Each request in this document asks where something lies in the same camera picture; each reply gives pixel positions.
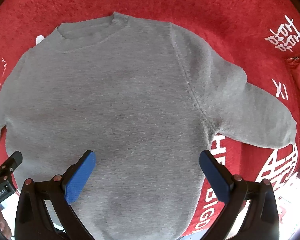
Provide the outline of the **person's left hand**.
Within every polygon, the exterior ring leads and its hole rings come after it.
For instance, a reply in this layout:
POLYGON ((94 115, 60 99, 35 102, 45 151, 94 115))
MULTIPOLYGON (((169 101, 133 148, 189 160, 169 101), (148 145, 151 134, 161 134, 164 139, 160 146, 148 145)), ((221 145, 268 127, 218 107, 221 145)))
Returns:
POLYGON ((0 209, 0 231, 7 239, 11 239, 12 232, 10 227, 7 224, 7 221, 4 219, 2 215, 1 209, 0 209))

